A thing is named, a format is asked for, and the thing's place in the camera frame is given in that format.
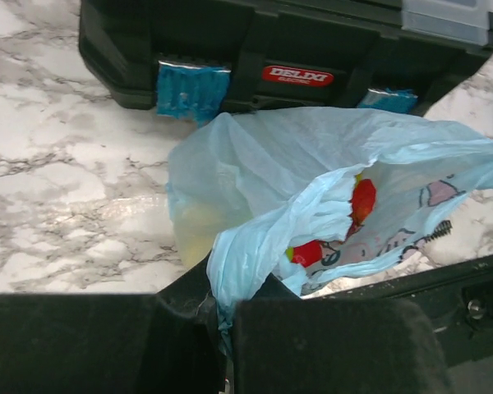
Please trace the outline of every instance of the red logo badge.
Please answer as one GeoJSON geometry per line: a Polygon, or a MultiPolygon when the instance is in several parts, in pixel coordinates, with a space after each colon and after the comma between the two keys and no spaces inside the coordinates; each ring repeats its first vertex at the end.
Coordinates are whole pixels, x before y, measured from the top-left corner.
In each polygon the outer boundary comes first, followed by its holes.
{"type": "Polygon", "coordinates": [[[315,86],[317,88],[333,83],[334,76],[328,72],[303,70],[283,66],[267,66],[263,69],[263,79],[283,84],[315,86]]]}

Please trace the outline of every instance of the white marble surface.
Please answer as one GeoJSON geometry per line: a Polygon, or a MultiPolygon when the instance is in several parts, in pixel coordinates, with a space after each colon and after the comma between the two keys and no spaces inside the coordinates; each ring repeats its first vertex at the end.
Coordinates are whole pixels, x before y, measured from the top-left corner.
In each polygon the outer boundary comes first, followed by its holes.
{"type": "MultiPolygon", "coordinates": [[[[158,291],[183,267],[166,158],[193,126],[120,108],[77,52],[78,0],[0,0],[0,292],[158,291]]],[[[493,138],[493,59],[427,114],[493,138]]],[[[337,291],[493,254],[493,190],[451,236],[337,291]]]]}

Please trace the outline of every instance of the metal bolt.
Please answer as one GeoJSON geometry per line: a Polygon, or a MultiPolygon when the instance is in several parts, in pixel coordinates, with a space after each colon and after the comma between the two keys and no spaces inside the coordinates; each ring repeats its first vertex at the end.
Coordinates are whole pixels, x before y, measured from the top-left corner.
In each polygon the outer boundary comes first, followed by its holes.
{"type": "Polygon", "coordinates": [[[475,320],[480,320],[486,314],[486,310],[479,300],[471,300],[468,304],[469,316],[475,320]]]}

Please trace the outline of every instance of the cartoon print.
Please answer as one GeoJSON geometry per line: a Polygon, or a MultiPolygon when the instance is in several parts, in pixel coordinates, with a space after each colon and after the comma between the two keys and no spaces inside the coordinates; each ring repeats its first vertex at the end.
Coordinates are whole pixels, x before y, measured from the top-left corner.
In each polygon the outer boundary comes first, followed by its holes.
{"type": "Polygon", "coordinates": [[[357,232],[359,232],[363,228],[363,224],[358,225],[356,222],[352,222],[350,228],[347,231],[347,236],[345,239],[347,240],[350,236],[353,236],[357,232]]]}
{"type": "Polygon", "coordinates": [[[409,231],[405,228],[400,228],[396,234],[391,236],[386,242],[385,245],[382,246],[380,252],[376,255],[376,257],[390,252],[391,250],[398,248],[403,245],[405,241],[414,234],[414,231],[409,231]]]}
{"type": "MultiPolygon", "coordinates": [[[[329,271],[330,268],[319,268],[316,269],[314,272],[312,272],[309,277],[311,281],[316,280],[322,273],[325,271],[329,271]]],[[[318,291],[321,287],[323,287],[325,284],[324,283],[306,283],[303,285],[302,288],[302,294],[304,296],[309,295],[315,291],[318,291]]]]}
{"type": "Polygon", "coordinates": [[[347,245],[343,248],[343,253],[339,256],[338,266],[345,264],[356,264],[362,261],[373,259],[371,248],[368,244],[359,242],[353,245],[347,245]]]}
{"type": "Polygon", "coordinates": [[[400,255],[399,263],[402,263],[403,261],[412,257],[416,252],[418,252],[421,248],[423,248],[426,243],[427,243],[427,239],[423,237],[420,238],[418,241],[416,241],[414,244],[406,247],[403,250],[402,254],[400,255]]]}
{"type": "Polygon", "coordinates": [[[420,208],[435,207],[464,193],[446,181],[432,182],[420,191],[420,208]]]}
{"type": "Polygon", "coordinates": [[[329,267],[334,265],[339,260],[339,246],[341,243],[339,241],[333,242],[320,242],[321,252],[323,254],[321,258],[321,265],[329,267]]]}

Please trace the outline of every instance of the black toolbox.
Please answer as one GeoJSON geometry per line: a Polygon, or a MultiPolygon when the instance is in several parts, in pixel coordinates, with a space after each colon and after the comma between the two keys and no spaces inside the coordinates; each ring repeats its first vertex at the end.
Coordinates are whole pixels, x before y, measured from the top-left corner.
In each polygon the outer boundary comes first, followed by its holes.
{"type": "Polygon", "coordinates": [[[482,13],[486,27],[433,17],[440,36],[411,31],[410,16],[428,18],[405,11],[412,0],[82,0],[79,49],[125,108],[155,105],[164,60],[228,67],[225,112],[354,108],[376,88],[411,89],[422,115],[493,53],[484,0],[436,1],[476,4],[467,16],[482,13]]]}

